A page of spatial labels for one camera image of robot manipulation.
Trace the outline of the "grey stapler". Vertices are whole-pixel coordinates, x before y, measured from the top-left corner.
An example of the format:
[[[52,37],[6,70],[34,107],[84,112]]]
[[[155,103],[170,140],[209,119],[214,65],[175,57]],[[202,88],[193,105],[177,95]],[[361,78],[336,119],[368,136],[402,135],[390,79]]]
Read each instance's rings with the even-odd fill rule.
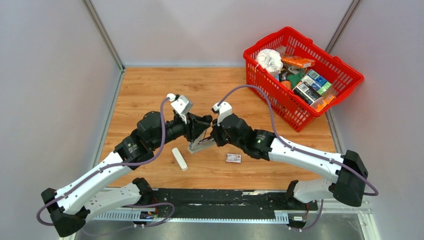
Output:
[[[215,140],[208,136],[206,137],[207,130],[204,130],[199,137],[197,137],[193,142],[190,142],[188,145],[188,152],[195,154],[204,149],[210,148],[216,145]]]

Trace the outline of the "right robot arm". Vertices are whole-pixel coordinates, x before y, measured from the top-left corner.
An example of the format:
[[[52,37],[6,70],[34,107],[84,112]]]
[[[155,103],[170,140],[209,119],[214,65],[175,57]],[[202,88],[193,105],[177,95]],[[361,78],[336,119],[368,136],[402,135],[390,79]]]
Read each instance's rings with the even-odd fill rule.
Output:
[[[223,121],[213,120],[210,135],[219,147],[230,144],[253,159],[287,163],[320,175],[316,180],[290,182],[285,202],[291,209],[328,198],[351,207],[362,205],[369,173],[355,151],[332,153],[288,142],[271,131],[252,129],[234,113]]]

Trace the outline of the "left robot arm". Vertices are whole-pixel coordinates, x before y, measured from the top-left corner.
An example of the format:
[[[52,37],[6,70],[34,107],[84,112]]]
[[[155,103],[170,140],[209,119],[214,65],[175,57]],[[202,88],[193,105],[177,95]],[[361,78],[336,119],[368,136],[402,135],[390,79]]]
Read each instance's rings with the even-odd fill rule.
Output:
[[[156,157],[154,151],[159,151],[161,144],[179,137],[193,142],[213,121],[211,115],[189,112],[186,116],[187,121],[175,114],[173,120],[162,122],[159,111],[146,113],[137,128],[96,167],[63,188],[44,190],[41,197],[58,235],[68,237],[110,210],[128,205],[145,208],[153,203],[153,190],[145,178],[135,178],[116,190],[103,192],[103,189]]]

